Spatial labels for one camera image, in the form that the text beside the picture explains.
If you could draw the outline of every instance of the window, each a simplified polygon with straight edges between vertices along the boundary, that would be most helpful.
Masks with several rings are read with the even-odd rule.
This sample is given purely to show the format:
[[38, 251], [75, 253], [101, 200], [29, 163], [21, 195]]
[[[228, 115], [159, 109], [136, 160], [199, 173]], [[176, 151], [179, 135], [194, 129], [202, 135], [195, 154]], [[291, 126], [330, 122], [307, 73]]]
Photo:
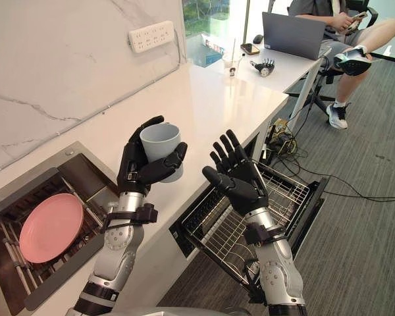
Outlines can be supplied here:
[[207, 66], [243, 40], [246, 0], [182, 0], [189, 61]]

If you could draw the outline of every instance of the white desk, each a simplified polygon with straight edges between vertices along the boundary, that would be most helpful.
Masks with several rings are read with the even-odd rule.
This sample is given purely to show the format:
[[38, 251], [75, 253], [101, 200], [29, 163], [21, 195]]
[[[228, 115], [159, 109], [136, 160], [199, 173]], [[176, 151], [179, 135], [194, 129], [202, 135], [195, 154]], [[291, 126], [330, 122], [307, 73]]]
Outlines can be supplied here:
[[[299, 110], [303, 107], [304, 102], [309, 95], [310, 88], [316, 79], [316, 74], [321, 66], [322, 59], [312, 61], [311, 59], [281, 53], [271, 49], [265, 49], [263, 47], [263, 42], [255, 46], [257, 46], [261, 52], [257, 55], [245, 55], [243, 57], [238, 67], [237, 78], [253, 82], [254, 84], [264, 86], [272, 90], [286, 92], [302, 76], [308, 73], [300, 92], [300, 96], [291, 114], [293, 119], [287, 125], [290, 130], [293, 130], [299, 115]], [[259, 72], [250, 65], [250, 61], [260, 63], [262, 59], [265, 58], [275, 60], [275, 69], [268, 77], [261, 77]], [[224, 73], [224, 63], [222, 60], [213, 63], [207, 68]]]

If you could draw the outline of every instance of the plate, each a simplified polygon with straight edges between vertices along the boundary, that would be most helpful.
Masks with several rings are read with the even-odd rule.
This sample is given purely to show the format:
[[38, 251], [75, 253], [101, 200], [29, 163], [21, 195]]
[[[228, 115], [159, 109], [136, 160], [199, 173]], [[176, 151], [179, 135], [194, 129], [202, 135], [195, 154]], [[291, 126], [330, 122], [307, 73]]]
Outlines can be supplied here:
[[49, 261], [64, 252], [78, 235], [84, 209], [77, 197], [56, 194], [42, 201], [20, 232], [20, 250], [32, 263]]

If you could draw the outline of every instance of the sneaker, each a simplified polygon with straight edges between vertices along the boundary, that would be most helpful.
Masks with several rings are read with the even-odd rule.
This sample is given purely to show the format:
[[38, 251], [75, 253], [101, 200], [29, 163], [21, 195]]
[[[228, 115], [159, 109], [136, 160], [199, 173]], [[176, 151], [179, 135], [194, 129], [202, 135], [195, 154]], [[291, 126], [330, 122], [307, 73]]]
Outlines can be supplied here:
[[327, 113], [329, 116], [329, 124], [339, 130], [343, 130], [348, 127], [347, 121], [345, 120], [345, 107], [333, 107], [334, 104], [330, 104], [327, 107]]
[[362, 48], [352, 49], [334, 56], [334, 66], [349, 76], [358, 76], [371, 66]]

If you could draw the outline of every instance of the white marble wall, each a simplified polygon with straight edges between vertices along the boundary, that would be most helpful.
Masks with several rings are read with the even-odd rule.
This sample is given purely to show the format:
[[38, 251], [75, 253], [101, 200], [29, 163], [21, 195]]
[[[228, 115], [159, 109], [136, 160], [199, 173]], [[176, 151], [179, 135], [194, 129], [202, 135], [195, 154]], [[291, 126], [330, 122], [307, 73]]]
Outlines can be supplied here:
[[[0, 168], [184, 62], [182, 19], [181, 0], [0, 0]], [[134, 53], [127, 32], [164, 20], [178, 43]]]

